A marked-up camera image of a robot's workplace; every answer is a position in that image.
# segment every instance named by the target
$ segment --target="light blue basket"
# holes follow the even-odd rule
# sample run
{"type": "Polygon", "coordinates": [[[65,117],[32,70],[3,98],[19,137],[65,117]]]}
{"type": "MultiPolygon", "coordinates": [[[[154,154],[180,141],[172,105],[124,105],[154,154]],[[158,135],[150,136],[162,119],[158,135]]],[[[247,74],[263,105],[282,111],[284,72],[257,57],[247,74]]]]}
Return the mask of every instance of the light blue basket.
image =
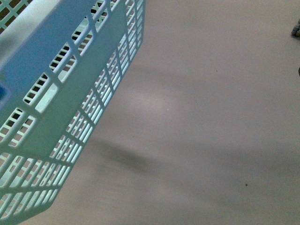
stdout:
{"type": "Polygon", "coordinates": [[[48,209],[143,41],[145,0],[0,0],[0,224],[48,209]]]}

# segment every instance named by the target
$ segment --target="plastic basket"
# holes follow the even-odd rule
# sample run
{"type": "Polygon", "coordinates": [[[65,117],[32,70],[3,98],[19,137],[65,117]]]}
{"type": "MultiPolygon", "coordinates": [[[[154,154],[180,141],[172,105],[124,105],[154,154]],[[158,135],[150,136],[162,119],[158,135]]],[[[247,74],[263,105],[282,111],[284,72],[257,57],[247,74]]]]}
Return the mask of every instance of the plastic basket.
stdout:
{"type": "Polygon", "coordinates": [[[0,0],[0,224],[48,209],[143,41],[145,0],[0,0]]]}

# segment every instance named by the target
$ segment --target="basket slot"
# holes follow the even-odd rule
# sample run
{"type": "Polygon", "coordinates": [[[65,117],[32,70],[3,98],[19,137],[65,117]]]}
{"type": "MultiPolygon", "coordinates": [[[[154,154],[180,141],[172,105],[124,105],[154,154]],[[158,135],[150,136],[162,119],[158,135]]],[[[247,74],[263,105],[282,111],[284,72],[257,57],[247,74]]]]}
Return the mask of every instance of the basket slot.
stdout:
{"type": "Polygon", "coordinates": [[[18,17],[32,0],[0,1],[0,34],[18,17]]]}

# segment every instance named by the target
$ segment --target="blue plastic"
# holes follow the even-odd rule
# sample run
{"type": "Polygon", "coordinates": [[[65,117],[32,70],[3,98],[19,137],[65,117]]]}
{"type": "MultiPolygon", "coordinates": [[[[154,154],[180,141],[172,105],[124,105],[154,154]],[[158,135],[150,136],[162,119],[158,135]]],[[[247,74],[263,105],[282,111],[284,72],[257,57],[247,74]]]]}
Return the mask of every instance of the blue plastic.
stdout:
{"type": "Polygon", "coordinates": [[[142,44],[145,13],[145,0],[13,1],[1,1],[6,17],[26,7],[0,23],[0,225],[51,206],[142,44]]]}

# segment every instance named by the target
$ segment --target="gray floor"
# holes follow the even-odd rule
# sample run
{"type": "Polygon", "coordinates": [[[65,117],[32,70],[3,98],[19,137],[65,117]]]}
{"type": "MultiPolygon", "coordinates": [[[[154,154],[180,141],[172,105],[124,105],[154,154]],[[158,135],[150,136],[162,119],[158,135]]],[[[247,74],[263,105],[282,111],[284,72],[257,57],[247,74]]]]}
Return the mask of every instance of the gray floor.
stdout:
{"type": "Polygon", "coordinates": [[[148,0],[144,43],[23,225],[300,223],[297,0],[148,0]]]}

